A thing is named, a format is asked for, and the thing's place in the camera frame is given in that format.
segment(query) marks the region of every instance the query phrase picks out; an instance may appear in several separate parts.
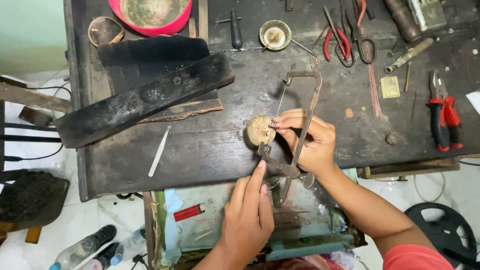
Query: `plastic bottle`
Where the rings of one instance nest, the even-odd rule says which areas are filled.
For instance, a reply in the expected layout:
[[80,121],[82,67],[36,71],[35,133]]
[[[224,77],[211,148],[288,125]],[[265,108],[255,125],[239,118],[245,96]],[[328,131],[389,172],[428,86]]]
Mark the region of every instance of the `plastic bottle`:
[[95,253],[101,246],[110,242],[117,235],[113,225],[103,226],[74,245],[64,249],[57,256],[55,263],[48,270],[71,270],[78,266],[88,256]]
[[111,243],[95,257],[83,264],[78,270],[106,270],[120,243]]
[[136,255],[140,254],[145,246],[146,240],[144,224],[120,243],[117,251],[115,251],[115,256],[113,256],[110,263],[112,265],[117,265],[123,260],[129,261]]

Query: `red sleeve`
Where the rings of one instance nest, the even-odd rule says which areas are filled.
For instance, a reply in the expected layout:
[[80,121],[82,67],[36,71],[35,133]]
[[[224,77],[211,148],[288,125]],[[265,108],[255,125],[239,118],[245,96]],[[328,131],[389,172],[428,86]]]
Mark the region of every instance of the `red sleeve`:
[[453,270],[440,253],[422,245],[397,245],[384,257],[384,270]]

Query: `red lighter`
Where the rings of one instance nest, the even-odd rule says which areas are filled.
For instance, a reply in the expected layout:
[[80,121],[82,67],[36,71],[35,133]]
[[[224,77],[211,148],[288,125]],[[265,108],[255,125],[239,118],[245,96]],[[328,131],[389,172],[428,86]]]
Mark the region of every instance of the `red lighter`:
[[200,215],[201,213],[204,213],[205,210],[205,204],[200,203],[192,207],[188,207],[187,209],[173,213],[173,217],[175,218],[175,221],[182,221],[184,219]]

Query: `green wall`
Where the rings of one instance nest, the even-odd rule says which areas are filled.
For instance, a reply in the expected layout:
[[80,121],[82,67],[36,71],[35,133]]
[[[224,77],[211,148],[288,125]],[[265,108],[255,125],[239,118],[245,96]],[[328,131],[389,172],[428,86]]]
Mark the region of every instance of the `green wall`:
[[0,74],[67,69],[63,0],[4,0],[0,3]]

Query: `red and black pliers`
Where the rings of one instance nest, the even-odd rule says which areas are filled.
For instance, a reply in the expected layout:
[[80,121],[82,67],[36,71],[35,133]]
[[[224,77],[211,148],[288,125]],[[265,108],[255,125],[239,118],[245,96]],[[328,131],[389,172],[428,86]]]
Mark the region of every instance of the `red and black pliers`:
[[460,118],[453,107],[456,98],[449,96],[438,70],[430,72],[430,93],[432,99],[427,106],[432,112],[430,126],[432,136],[440,152],[450,148],[463,147],[463,129]]
[[342,55],[345,59],[345,61],[348,61],[348,57],[350,56],[350,51],[351,51],[351,46],[350,46],[350,41],[348,40],[347,36],[343,32],[342,28],[339,26],[335,25],[334,21],[332,20],[332,17],[330,17],[330,13],[328,12],[328,9],[326,6],[324,6],[324,11],[325,15],[328,19],[328,23],[330,24],[330,29],[327,32],[327,35],[325,36],[324,40],[324,56],[325,60],[328,62],[331,61],[330,53],[328,52],[328,43],[330,42],[330,38],[332,37],[332,34],[335,35],[335,38],[338,41],[338,45],[340,47],[340,50],[342,52]]

